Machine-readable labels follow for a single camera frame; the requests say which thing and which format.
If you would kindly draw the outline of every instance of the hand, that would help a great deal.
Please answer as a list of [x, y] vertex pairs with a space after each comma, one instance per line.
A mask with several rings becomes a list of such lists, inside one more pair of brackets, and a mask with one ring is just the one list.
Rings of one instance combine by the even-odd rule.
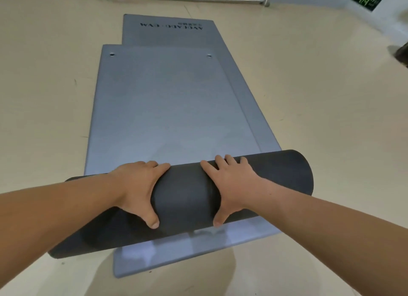
[[140, 216], [150, 228], [159, 227], [159, 218], [150, 203], [153, 188], [159, 178], [170, 168], [170, 164], [147, 163], [124, 164], [108, 175], [115, 178], [123, 197], [118, 207]]
[[221, 194], [221, 206], [213, 221], [214, 226], [218, 227], [230, 214], [249, 207], [251, 195], [258, 191], [263, 178], [253, 171], [244, 157], [238, 164], [231, 155], [227, 154], [225, 159], [217, 155], [215, 162], [218, 170], [205, 160], [200, 164]]

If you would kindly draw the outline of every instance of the finger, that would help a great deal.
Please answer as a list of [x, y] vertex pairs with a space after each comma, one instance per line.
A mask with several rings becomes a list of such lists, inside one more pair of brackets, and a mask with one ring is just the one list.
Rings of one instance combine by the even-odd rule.
[[146, 166], [149, 167], [156, 167], [158, 165], [158, 163], [155, 160], [150, 160], [146, 163]]
[[150, 228], [156, 229], [159, 227], [160, 224], [159, 217], [153, 210], [153, 207], [150, 203], [148, 203], [145, 206], [145, 211], [143, 215], [141, 215], [140, 217], [142, 218], [143, 221], [146, 222], [147, 226], [149, 226]]
[[227, 161], [228, 165], [237, 164], [237, 161], [229, 154], [225, 156], [225, 160]]
[[156, 172], [157, 179], [159, 179], [166, 171], [168, 171], [170, 166], [171, 165], [169, 163], [163, 163], [163, 164], [157, 165], [154, 168], [154, 170]]
[[221, 226], [225, 220], [230, 216], [231, 212], [226, 209], [224, 205], [222, 205], [218, 209], [218, 212], [214, 216], [214, 220], [212, 221], [212, 224], [214, 227], [219, 227]]
[[215, 162], [217, 163], [218, 169], [223, 169], [223, 168], [228, 167], [227, 162], [225, 161], [225, 159], [221, 157], [221, 155], [215, 156]]
[[217, 169], [214, 166], [212, 166], [209, 162], [207, 162], [206, 160], [202, 160], [200, 162], [200, 165], [202, 169], [206, 172], [208, 177], [214, 180], [214, 177], [217, 174]]
[[248, 164], [248, 160], [246, 157], [241, 156], [241, 160], [239, 161], [240, 164]]

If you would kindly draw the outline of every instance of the beige floor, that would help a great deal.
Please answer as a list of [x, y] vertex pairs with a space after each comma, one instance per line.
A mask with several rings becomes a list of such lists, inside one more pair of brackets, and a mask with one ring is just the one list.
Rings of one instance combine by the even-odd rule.
[[[408, 69], [349, 13], [306, 6], [0, 0], [1, 192], [83, 172], [101, 46], [125, 13], [214, 20], [314, 195], [408, 226]], [[121, 280], [111, 253], [44, 255], [0, 295], [353, 295], [283, 234]]]

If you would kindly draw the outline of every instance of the person's left hand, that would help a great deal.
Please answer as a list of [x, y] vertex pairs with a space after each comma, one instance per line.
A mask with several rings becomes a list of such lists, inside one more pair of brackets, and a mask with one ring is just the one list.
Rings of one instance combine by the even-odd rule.
[[159, 227], [159, 218], [150, 203], [153, 188], [159, 178], [170, 168], [169, 163], [158, 165], [151, 160], [147, 163], [124, 164], [108, 175], [115, 178], [122, 198], [118, 207], [140, 216], [150, 228]]

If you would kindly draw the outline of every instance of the forearm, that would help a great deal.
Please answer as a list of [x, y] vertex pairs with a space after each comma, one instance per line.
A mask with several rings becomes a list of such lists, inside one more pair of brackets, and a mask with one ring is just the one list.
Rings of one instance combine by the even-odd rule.
[[267, 180], [248, 207], [306, 248], [362, 295], [402, 295], [408, 229]]
[[0, 287], [119, 198], [108, 175], [0, 194]]

